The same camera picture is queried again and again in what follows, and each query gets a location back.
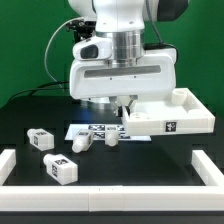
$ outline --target white robot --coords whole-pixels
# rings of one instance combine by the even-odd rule
[[[175,88],[176,50],[165,49],[162,43],[157,49],[146,47],[144,20],[175,20],[186,10],[189,0],[69,0],[69,3],[83,16],[79,25],[96,23],[89,38],[73,48],[75,60],[70,72],[73,98],[160,94]]]
[[[177,50],[163,43],[153,23],[177,19],[189,0],[69,3],[82,16],[68,24],[76,39],[70,71],[73,98],[99,105],[107,99],[129,136],[213,132],[215,118],[207,108],[187,88],[175,89]],[[146,20],[158,44],[144,43]]]

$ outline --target black table surface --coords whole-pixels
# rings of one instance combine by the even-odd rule
[[[204,150],[224,168],[224,121],[211,134],[152,136],[151,142],[95,141],[89,151],[73,153],[65,141],[70,124],[121,124],[113,111],[81,106],[71,97],[18,97],[0,109],[0,153],[16,149],[17,164],[4,186],[59,186],[46,173],[43,157],[63,154],[78,164],[79,181],[69,186],[200,186],[191,166],[192,150]],[[55,148],[41,152],[27,131],[43,128],[55,136]],[[224,223],[223,212],[1,212],[0,223]]]

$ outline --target small white block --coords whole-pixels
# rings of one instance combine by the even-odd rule
[[[87,151],[93,143],[93,131],[81,129],[73,138],[72,150],[75,153]]]
[[[41,151],[54,148],[54,135],[44,129],[29,129],[27,135],[30,139],[30,144]]]
[[[118,144],[118,129],[116,125],[105,126],[105,144],[111,147]]]
[[[47,166],[47,173],[61,185],[78,180],[78,166],[61,154],[47,154],[44,157],[44,164]]]
[[[5,149],[0,155],[0,186],[4,184],[15,165],[15,149]]]
[[[192,152],[192,166],[206,186],[224,186],[224,176],[203,150]]]

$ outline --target black cable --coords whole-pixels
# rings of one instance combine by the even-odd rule
[[[42,85],[38,86],[37,89],[34,89],[33,91],[31,91],[28,96],[32,96],[40,88],[45,88],[45,87],[48,87],[48,86],[54,86],[54,85],[59,85],[59,84],[67,84],[67,83],[69,83],[69,82],[68,81],[57,81],[57,82],[45,83],[45,84],[42,84]]]
[[[36,89],[27,89],[27,90],[20,91],[20,92],[14,94],[13,96],[11,96],[8,99],[8,102],[11,101],[11,100],[13,100],[18,95],[23,94],[23,93],[26,93],[26,92],[31,92],[31,91],[46,91],[46,90],[59,90],[59,89],[69,89],[69,88],[49,88],[49,89],[43,89],[43,88],[38,89],[38,88],[36,88]]]
[[[159,43],[163,43],[162,37],[161,37],[161,35],[160,35],[160,33],[159,33],[159,31],[158,31],[155,23],[153,22],[152,15],[151,15],[151,11],[150,11],[150,6],[149,6],[149,1],[150,0],[146,0],[146,9],[147,9],[147,14],[148,14],[149,22],[150,22],[150,24],[151,24],[151,26],[152,26],[152,28],[153,28],[153,30],[154,30],[157,38],[158,38]]]

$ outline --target white plastic part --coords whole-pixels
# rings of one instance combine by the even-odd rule
[[[175,49],[146,51],[134,68],[110,69],[106,61],[75,60],[70,94],[75,99],[169,93],[176,85]]]
[[[61,185],[78,180],[78,166],[61,154],[47,154],[44,157],[44,164],[47,167],[47,173]]]
[[[194,150],[192,166],[206,186],[223,186],[224,176],[203,150]]]
[[[184,89],[174,89],[172,92],[172,104],[181,106],[187,99],[187,91]]]
[[[224,211],[221,172],[202,151],[192,164],[213,186],[1,187],[0,211]]]
[[[111,147],[118,144],[118,129],[117,125],[105,126],[105,144]]]
[[[130,108],[130,116],[126,107],[122,108],[122,122],[128,136],[214,131],[215,117],[187,88],[175,89],[168,95],[139,96]],[[133,114],[145,115],[133,119]]]
[[[72,150],[75,153],[87,151],[93,143],[93,131],[81,129],[73,138]]]
[[[68,0],[68,2],[72,9],[76,11],[80,16],[96,18],[96,13],[93,11],[92,7],[92,0]],[[157,21],[158,4],[159,0],[149,1],[153,21]],[[144,21],[149,20],[146,5],[144,5],[143,7],[143,18]]]
[[[93,0],[97,32],[126,32],[144,29],[144,0]]]
[[[0,155],[0,186],[4,184],[15,165],[15,149],[5,149]]]
[[[29,129],[27,135],[30,139],[30,144],[41,151],[54,148],[54,135],[44,129]]]
[[[82,58],[81,51],[90,46],[98,48],[98,56],[96,58],[85,59]],[[108,59],[112,55],[111,39],[93,36],[89,39],[83,40],[73,47],[73,56],[76,60],[103,60]]]
[[[150,136],[127,136],[125,135],[124,126],[121,124],[110,124],[117,126],[119,141],[144,141],[150,142]],[[65,140],[73,140],[80,129],[89,129],[93,131],[94,141],[105,141],[105,124],[70,124]]]

